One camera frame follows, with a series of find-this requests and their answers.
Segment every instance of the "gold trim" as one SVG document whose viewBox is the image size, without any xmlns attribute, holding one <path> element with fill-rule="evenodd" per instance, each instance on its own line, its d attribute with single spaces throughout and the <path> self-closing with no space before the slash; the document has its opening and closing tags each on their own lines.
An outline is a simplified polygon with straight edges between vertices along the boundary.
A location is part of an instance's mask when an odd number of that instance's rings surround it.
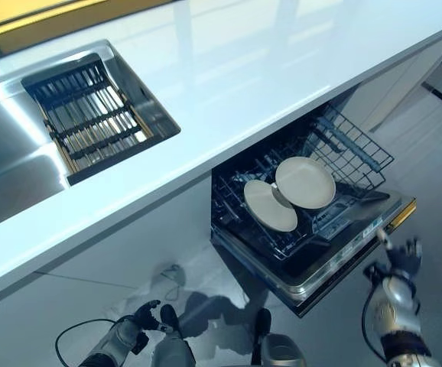
<svg viewBox="0 0 442 367">
<path fill-rule="evenodd" d="M 413 199 L 387 226 L 386 232 L 395 231 L 415 210 L 417 209 L 417 200 Z"/>
<path fill-rule="evenodd" d="M 39 107 L 41 114 L 43 116 L 44 119 L 44 125 L 46 126 L 47 132 L 49 133 L 50 137 L 53 139 L 53 143 L 56 145 L 58 152 L 60 153 L 61 157 L 64 160 L 65 165 L 67 166 L 68 170 L 70 171 L 71 174 L 75 174 L 76 172 L 79 171 L 78 166 L 76 165 L 76 162 L 70 157 L 70 155 L 68 154 L 68 152 L 63 149 L 60 145 L 60 143 L 58 142 L 58 140 L 56 138 L 52 137 L 52 130 L 50 128 L 50 124 L 49 124 L 49 119 L 47 116 L 47 113 L 44 111 L 43 106 L 41 106 L 41 104 L 39 103 L 39 101 L 37 99 L 34 99 L 34 101 L 37 103 L 37 107 Z"/>
<path fill-rule="evenodd" d="M 115 84 L 112 82 L 111 78 L 109 77 L 108 73 L 106 73 L 106 78 L 109 84 L 111 85 L 112 89 L 114 89 L 114 92 L 119 96 L 119 98 L 122 100 L 122 103 L 126 106 L 128 104 L 128 97 L 126 97 L 126 95 L 115 86 Z M 130 111 L 136 117 L 138 124 L 141 126 L 141 129 L 146 135 L 146 138 L 152 138 L 153 132 L 146 124 L 145 120 L 143 120 L 141 116 L 138 115 L 133 105 L 131 105 Z"/>
</svg>

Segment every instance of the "robotic arm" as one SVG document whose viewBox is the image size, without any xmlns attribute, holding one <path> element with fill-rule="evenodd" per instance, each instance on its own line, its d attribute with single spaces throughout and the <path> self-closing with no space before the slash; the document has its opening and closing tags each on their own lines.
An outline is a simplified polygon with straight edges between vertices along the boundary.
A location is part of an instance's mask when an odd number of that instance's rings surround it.
<svg viewBox="0 0 442 367">
<path fill-rule="evenodd" d="M 422 339 L 418 318 L 420 306 L 414 297 L 416 287 L 412 278 L 420 268 L 421 244 L 414 239 L 407 241 L 406 246 L 394 247 L 383 229 L 378 230 L 378 237 L 385 247 L 391 268 L 388 270 L 375 262 L 364 271 L 373 285 L 362 312 L 362 332 L 366 342 L 369 344 L 365 315 L 368 306 L 372 305 L 372 323 L 385 354 L 385 358 L 379 358 L 388 367 L 440 367 L 431 358 L 430 350 Z"/>
<path fill-rule="evenodd" d="M 172 333 L 171 326 L 159 323 L 151 314 L 151 309 L 159 304 L 159 300 L 151 300 L 139 307 L 134 315 L 122 317 L 115 322 L 80 367 L 121 367 L 129 352 L 137 355 L 148 344 L 144 330 Z"/>
</svg>

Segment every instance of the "black cable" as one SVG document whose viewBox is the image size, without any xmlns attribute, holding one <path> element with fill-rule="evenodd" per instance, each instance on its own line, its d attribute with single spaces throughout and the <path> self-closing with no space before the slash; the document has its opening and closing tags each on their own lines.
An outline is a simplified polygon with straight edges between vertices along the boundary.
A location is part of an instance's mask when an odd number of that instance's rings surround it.
<svg viewBox="0 0 442 367">
<path fill-rule="evenodd" d="M 110 320 L 110 319 L 93 319 L 93 320 L 83 321 L 82 323 L 78 323 L 77 325 L 73 325 L 73 326 L 70 326 L 68 329 L 65 329 L 64 331 L 62 331 L 62 332 L 60 333 L 60 335 L 58 335 L 58 337 L 56 338 L 56 340 L 54 340 L 54 350 L 56 351 L 56 355 L 57 355 L 58 359 L 60 360 L 61 364 L 62 364 L 64 367 L 70 367 L 70 366 L 69 366 L 69 365 L 63 360 L 63 357 L 61 356 L 60 348 L 58 347 L 58 342 L 60 341 L 60 338 L 61 338 L 65 333 L 68 333 L 70 330 L 75 329 L 75 328 L 78 327 L 78 326 L 85 325 L 86 323 L 95 323 L 95 322 L 97 322 L 97 321 L 106 321 L 106 322 L 109 322 L 109 323 L 116 324 L 116 321 L 113 321 L 113 320 Z"/>
<path fill-rule="evenodd" d="M 360 327 L 362 329 L 362 336 L 364 337 L 364 340 L 366 341 L 367 346 L 372 350 L 372 352 L 375 354 L 375 356 L 377 358 L 381 359 L 386 364 L 385 358 L 371 344 L 369 338 L 367 337 L 367 330 L 366 330 L 366 314 L 367 314 L 367 309 L 369 308 L 369 302 L 371 301 L 371 298 L 374 295 L 376 288 L 377 288 L 376 286 L 372 288 L 372 290 L 369 293 L 369 296 L 366 299 L 366 302 L 364 303 L 364 308 L 362 309 L 362 315 L 360 317 Z"/>
<path fill-rule="evenodd" d="M 417 309 L 414 311 L 415 315 L 418 315 L 418 313 L 420 312 L 420 308 L 421 308 L 421 302 L 420 300 L 417 300 Z"/>
</svg>

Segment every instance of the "cable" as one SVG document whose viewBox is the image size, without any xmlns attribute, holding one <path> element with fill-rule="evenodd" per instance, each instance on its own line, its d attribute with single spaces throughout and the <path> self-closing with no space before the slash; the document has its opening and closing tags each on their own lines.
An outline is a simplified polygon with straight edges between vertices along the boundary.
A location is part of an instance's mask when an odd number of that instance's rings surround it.
<svg viewBox="0 0 442 367">
<path fill-rule="evenodd" d="M 367 337 L 367 330 L 366 330 L 367 309 L 369 308 L 370 300 L 371 300 L 372 296 L 374 295 L 376 288 L 377 288 L 376 286 L 372 287 L 372 290 L 370 291 L 369 296 L 367 297 L 366 302 L 364 303 L 364 308 L 362 309 L 362 315 L 360 317 L 360 327 L 362 328 L 362 336 L 364 337 L 364 340 L 366 341 L 367 346 L 372 350 L 372 352 L 375 354 L 375 356 L 377 358 L 381 359 L 386 364 L 385 358 L 371 344 L 369 338 Z"/>
<path fill-rule="evenodd" d="M 164 300 L 167 300 L 169 302 L 175 302 L 176 300 L 178 300 L 180 296 L 180 284 L 174 277 L 179 271 L 179 269 L 180 269 L 179 265 L 173 264 L 168 269 L 165 269 L 160 273 L 162 277 L 165 277 L 166 279 L 173 281 L 177 285 L 176 287 L 173 287 L 165 294 Z M 174 276 L 170 276 L 168 274 L 169 272 L 174 273 Z"/>
<path fill-rule="evenodd" d="M 73 325 L 73 326 L 70 326 L 68 329 L 65 329 L 64 331 L 62 331 L 62 332 L 60 333 L 60 335 L 58 335 L 58 337 L 56 338 L 56 340 L 54 340 L 54 350 L 56 351 L 56 355 L 57 355 L 58 359 L 60 360 L 61 364 L 62 364 L 64 367 L 70 367 L 70 366 L 69 366 L 69 365 L 63 360 L 63 357 L 61 356 L 60 348 L 58 347 L 58 342 L 60 341 L 60 338 L 61 338 L 65 333 L 68 333 L 70 330 L 75 329 L 75 328 L 78 327 L 78 326 L 85 325 L 86 323 L 95 323 L 95 322 L 97 322 L 97 321 L 106 321 L 106 322 L 108 322 L 108 323 L 116 324 L 116 321 L 113 321 L 113 320 L 110 320 L 110 319 L 93 319 L 93 320 L 83 321 L 82 323 L 78 323 L 77 325 Z"/>
<path fill-rule="evenodd" d="M 417 299 L 417 309 L 414 311 L 415 315 L 418 315 L 418 313 L 420 312 L 420 308 L 421 308 L 421 302 L 420 300 Z"/>
</svg>

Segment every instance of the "dishwasher rack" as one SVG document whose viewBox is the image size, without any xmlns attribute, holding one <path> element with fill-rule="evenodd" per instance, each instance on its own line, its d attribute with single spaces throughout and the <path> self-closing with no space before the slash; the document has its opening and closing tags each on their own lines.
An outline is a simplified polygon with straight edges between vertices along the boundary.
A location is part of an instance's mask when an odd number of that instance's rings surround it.
<svg viewBox="0 0 442 367">
<path fill-rule="evenodd" d="M 29 76 L 22 84 L 41 110 L 71 184 L 157 142 L 97 54 Z"/>
<path fill-rule="evenodd" d="M 336 181 L 336 196 L 322 210 L 295 207 L 300 217 L 297 228 L 278 232 L 253 217 L 243 188 L 250 180 L 275 182 L 277 166 L 294 156 L 319 161 Z M 342 211 L 383 184 L 382 169 L 392 161 L 388 152 L 327 104 L 213 170 L 213 220 L 249 237 L 248 242 L 256 242 L 258 251 L 284 261 L 306 243 L 319 241 L 319 223 L 334 224 Z"/>
</svg>

